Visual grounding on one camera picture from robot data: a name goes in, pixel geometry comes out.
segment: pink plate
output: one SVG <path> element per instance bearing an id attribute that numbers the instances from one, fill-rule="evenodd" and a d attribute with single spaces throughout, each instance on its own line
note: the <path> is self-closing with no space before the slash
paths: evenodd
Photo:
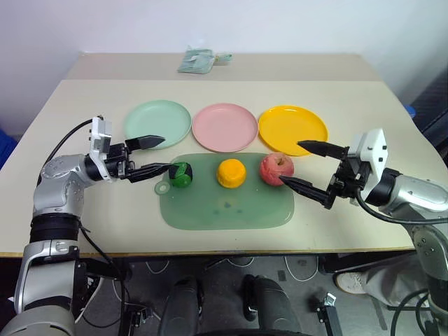
<path id="1" fill-rule="evenodd" d="M 203 147 L 222 153 L 237 152 L 257 137 L 258 123 L 251 112 L 236 104 L 203 108 L 193 118 L 193 135 Z"/>

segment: gray floor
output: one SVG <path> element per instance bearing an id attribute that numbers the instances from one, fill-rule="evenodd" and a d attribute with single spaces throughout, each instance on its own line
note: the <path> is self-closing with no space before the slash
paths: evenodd
<path id="1" fill-rule="evenodd" d="M 236 260 L 245 263 L 247 259 Z M 242 299 L 239 294 L 245 274 L 264 275 L 275 281 L 287 292 L 292 306 L 297 313 L 304 333 L 325 336 L 325 326 L 319 323 L 316 313 L 312 312 L 313 298 L 322 298 L 327 291 L 336 295 L 337 313 L 344 336 L 389 335 L 389 326 L 393 312 L 366 295 L 350 295 L 343 293 L 333 283 L 330 275 L 318 273 L 312 280 L 297 282 L 288 273 L 283 257 L 258 257 L 249 267 L 235 267 L 222 262 L 205 270 L 210 259 L 189 258 L 171 260 L 167 270 L 159 275 L 151 274 L 144 262 L 132 263 L 133 276 L 126 286 L 133 300 L 154 307 L 158 314 L 163 313 L 165 300 L 170 288 L 186 275 L 201 279 L 204 284 L 205 302 L 199 331 L 222 330 L 228 328 L 257 328 L 258 323 L 248 322 L 242 315 Z M 153 269 L 160 268 L 164 262 L 151 262 Z M 316 257 L 288 257 L 291 271 L 299 279 L 307 278 L 316 266 Z M 286 280 L 280 279 L 282 273 Z M 85 312 L 85 316 L 93 323 L 107 324 L 118 317 L 120 303 L 113 294 L 112 282 L 106 280 Z M 97 329 L 86 324 L 84 320 L 76 326 L 78 335 L 115 335 L 118 324 Z M 135 335 L 156 335 L 158 320 L 150 318 L 146 324 L 135 330 Z M 397 334 L 420 336 L 413 311 L 404 311 L 398 322 Z"/>

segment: green plate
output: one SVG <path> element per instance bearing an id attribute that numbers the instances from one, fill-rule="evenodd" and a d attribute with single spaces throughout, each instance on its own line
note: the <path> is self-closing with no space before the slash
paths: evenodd
<path id="1" fill-rule="evenodd" d="M 187 188 L 169 185 L 168 174 L 156 185 L 160 212 L 168 225 L 182 230 L 263 229 L 287 223 L 294 213 L 293 191 L 285 185 L 273 187 L 258 170 L 266 154 L 187 154 L 173 162 L 188 162 L 193 180 Z M 216 180 L 218 165 L 235 158 L 246 166 L 247 177 L 236 189 Z"/>
<path id="2" fill-rule="evenodd" d="M 158 135 L 165 141 L 154 147 L 173 146 L 188 134 L 191 117 L 185 107 L 169 100 L 149 101 L 136 107 L 125 119 L 127 139 Z"/>

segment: yellow plate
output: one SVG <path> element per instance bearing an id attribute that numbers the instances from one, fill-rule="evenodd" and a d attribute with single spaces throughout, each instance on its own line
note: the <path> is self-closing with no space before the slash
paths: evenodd
<path id="1" fill-rule="evenodd" d="M 258 119 L 260 137 L 272 149 L 291 156 L 310 152 L 297 145 L 302 140 L 327 141 L 328 130 L 311 111 L 298 106 L 275 106 Z"/>

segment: person's leg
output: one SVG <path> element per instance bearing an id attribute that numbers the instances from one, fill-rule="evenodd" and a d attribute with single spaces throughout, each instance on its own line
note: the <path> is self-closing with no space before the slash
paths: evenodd
<path id="1" fill-rule="evenodd" d="M 277 282 L 257 276 L 253 285 L 260 329 L 301 331 L 288 296 Z"/>
<path id="2" fill-rule="evenodd" d="M 416 255 L 407 255 L 393 264 L 374 267 L 366 272 L 339 274 L 335 283 L 344 292 L 368 294 L 391 306 L 398 306 L 406 295 L 428 287 Z M 415 305 L 418 299 L 409 305 Z"/>
<path id="3" fill-rule="evenodd" d="M 197 280 L 188 277 L 174 285 L 163 311 L 159 336 L 193 336 L 199 321 Z"/>

